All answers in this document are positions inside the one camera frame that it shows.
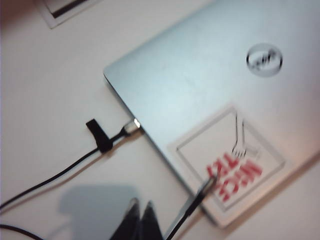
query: white surface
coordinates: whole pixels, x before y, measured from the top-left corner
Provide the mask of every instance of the white surface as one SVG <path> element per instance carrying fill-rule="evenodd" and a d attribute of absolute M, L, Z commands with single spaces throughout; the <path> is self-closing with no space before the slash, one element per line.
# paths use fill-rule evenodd
<path fill-rule="evenodd" d="M 93 149 L 90 119 L 116 134 L 131 117 L 105 84 L 103 68 L 207 2 L 105 0 L 51 30 L 32 1 L 2 1 L 1 201 Z M 315 158 L 227 229 L 195 213 L 177 239 L 317 239 L 319 174 Z M 142 209 L 154 201 L 163 233 L 188 198 L 145 136 L 3 213 L 1 221 L 46 239 L 108 239 L 133 196 Z M 26 238 L 3 230 L 1 239 Z"/>

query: white sticker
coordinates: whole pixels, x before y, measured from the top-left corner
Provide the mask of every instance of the white sticker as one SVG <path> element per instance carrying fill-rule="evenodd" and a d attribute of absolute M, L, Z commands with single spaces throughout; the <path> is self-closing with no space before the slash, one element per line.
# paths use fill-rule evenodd
<path fill-rule="evenodd" d="M 233 106 L 188 132 L 171 151 L 199 183 L 218 174 L 213 200 L 222 213 L 236 208 L 286 163 Z"/>

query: laptop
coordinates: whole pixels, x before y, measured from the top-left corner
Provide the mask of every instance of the laptop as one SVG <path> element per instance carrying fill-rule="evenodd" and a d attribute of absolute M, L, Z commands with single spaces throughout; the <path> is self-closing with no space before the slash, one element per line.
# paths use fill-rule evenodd
<path fill-rule="evenodd" d="M 320 1 L 218 0 L 104 69 L 225 227 L 320 151 Z"/>

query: dell logo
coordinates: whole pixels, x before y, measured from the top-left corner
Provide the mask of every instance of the dell logo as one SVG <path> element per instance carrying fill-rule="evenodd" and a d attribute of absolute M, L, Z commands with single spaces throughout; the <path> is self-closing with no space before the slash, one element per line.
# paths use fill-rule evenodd
<path fill-rule="evenodd" d="M 260 43 L 249 49 L 246 64 L 250 71 L 261 77 L 271 77 L 277 74 L 282 67 L 281 52 L 267 43 Z"/>

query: paper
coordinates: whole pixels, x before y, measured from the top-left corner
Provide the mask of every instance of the paper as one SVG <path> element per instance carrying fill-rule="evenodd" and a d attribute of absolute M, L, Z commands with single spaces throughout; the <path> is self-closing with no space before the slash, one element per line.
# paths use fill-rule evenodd
<path fill-rule="evenodd" d="M 238 205 L 252 202 L 288 162 L 234 106 L 187 132 L 170 149 L 199 185 L 218 175 L 212 199 L 221 213 L 238 213 Z"/>

